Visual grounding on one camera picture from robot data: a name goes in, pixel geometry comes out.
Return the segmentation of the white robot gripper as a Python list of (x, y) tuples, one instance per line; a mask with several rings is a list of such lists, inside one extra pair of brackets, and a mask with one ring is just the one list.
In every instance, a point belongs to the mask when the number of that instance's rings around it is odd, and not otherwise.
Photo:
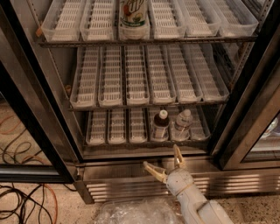
[(178, 196), (181, 193), (191, 194), (195, 189), (193, 177), (187, 169), (183, 169), (186, 167), (186, 162), (181, 154), (180, 148), (174, 144), (173, 150), (174, 166), (177, 169), (171, 171), (168, 176), (166, 169), (150, 164), (147, 161), (143, 162), (143, 167), (159, 182), (166, 183), (172, 195)]

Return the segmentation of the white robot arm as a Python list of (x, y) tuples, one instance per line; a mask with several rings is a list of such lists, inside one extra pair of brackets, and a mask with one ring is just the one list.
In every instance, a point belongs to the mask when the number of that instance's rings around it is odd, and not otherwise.
[(143, 162), (144, 169), (178, 200), (185, 224), (234, 224), (224, 208), (215, 200), (208, 200), (195, 185), (193, 176), (186, 168), (180, 148), (174, 144), (174, 168), (165, 168)]

